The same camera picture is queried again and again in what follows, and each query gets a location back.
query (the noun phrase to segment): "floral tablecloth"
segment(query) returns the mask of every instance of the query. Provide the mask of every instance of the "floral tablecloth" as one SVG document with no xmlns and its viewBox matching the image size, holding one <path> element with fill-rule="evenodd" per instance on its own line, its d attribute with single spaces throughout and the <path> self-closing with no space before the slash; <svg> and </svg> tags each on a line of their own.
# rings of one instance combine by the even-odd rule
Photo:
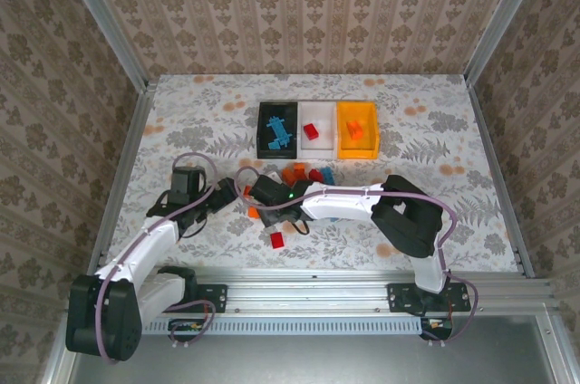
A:
<svg viewBox="0 0 580 384">
<path fill-rule="evenodd" d="M 360 186 L 399 174 L 458 213 L 445 244 L 452 269 L 516 271 L 496 189 L 463 78 L 459 75 L 173 75 L 163 76 L 131 173 L 110 247 L 117 254 L 141 227 L 147 209 L 169 188 L 171 161 L 197 150 L 216 163 L 219 178 L 244 165 L 280 172 L 287 159 L 256 159 L 258 104 L 271 100 L 375 101 L 381 129 L 379 158 L 311 161 L 329 166 L 336 183 Z M 248 183 L 254 178 L 243 177 Z M 449 225 L 445 217 L 444 229 Z M 203 232 L 182 240 L 162 264 L 236 268 L 411 269 L 372 224 L 319 220 L 311 234 L 277 230 L 273 249 L 260 220 L 239 201 L 208 219 Z"/>
</svg>

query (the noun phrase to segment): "blue toy piece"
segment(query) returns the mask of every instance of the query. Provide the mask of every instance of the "blue toy piece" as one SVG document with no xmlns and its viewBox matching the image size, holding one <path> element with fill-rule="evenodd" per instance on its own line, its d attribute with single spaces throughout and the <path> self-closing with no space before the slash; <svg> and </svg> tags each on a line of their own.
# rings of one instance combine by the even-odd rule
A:
<svg viewBox="0 0 580 384">
<path fill-rule="evenodd" d="M 268 143 L 268 148 L 271 150 L 280 150 L 280 147 L 286 147 L 290 142 L 292 134 L 286 132 L 286 129 L 284 129 L 284 125 L 282 124 L 283 122 L 284 119 L 280 120 L 278 117 L 270 117 L 268 124 L 266 124 L 266 126 L 272 128 L 275 133 L 274 141 Z"/>
<path fill-rule="evenodd" d="M 330 167 L 320 168 L 320 172 L 323 174 L 323 182 L 325 185 L 335 185 L 333 172 Z"/>
</svg>

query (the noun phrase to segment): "wall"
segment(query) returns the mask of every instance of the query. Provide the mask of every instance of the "wall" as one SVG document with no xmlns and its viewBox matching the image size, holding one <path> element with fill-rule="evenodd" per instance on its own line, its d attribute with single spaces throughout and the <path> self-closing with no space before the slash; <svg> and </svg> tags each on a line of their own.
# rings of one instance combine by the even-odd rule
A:
<svg viewBox="0 0 580 384">
<path fill-rule="evenodd" d="M 580 0 L 524 0 L 476 90 L 528 251 L 580 353 Z"/>
<path fill-rule="evenodd" d="M 0 0 L 0 382 L 43 371 L 135 101 L 81 0 Z"/>
<path fill-rule="evenodd" d="M 161 73 L 461 73 L 499 0 L 108 0 Z"/>
</svg>

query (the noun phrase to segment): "orange tray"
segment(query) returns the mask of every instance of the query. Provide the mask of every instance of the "orange tray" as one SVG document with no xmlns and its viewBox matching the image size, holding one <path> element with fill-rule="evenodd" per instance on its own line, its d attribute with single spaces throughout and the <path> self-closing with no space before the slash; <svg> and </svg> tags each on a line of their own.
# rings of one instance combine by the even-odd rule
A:
<svg viewBox="0 0 580 384">
<path fill-rule="evenodd" d="M 377 109 L 371 101 L 339 101 L 336 103 L 338 127 L 338 159 L 377 159 L 381 133 Z M 362 137 L 352 139 L 346 123 L 356 121 Z"/>
</svg>

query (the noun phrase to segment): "patterned table surface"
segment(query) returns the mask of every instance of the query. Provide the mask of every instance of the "patterned table surface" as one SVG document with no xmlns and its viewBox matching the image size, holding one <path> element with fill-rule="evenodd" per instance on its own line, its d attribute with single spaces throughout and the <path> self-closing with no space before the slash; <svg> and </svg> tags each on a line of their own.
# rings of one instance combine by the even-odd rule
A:
<svg viewBox="0 0 580 384">
<path fill-rule="evenodd" d="M 138 232 L 147 209 L 169 188 L 171 161 L 197 150 L 216 163 L 220 178 L 240 166 L 280 172 L 287 159 L 256 159 L 258 104 L 271 100 L 375 101 L 381 129 L 379 158 L 311 161 L 330 166 L 338 185 L 383 182 L 394 173 L 439 197 L 459 215 L 444 246 L 452 269 L 516 271 L 496 189 L 463 78 L 459 75 L 216 75 L 163 76 L 140 142 L 115 230 L 110 258 Z M 248 173 L 248 183 L 254 178 Z M 444 229 L 449 222 L 445 216 Z M 311 234 L 281 225 L 285 247 L 272 249 L 260 220 L 235 202 L 182 240 L 163 264 L 236 268 L 411 269 L 372 224 L 319 220 Z"/>
</svg>

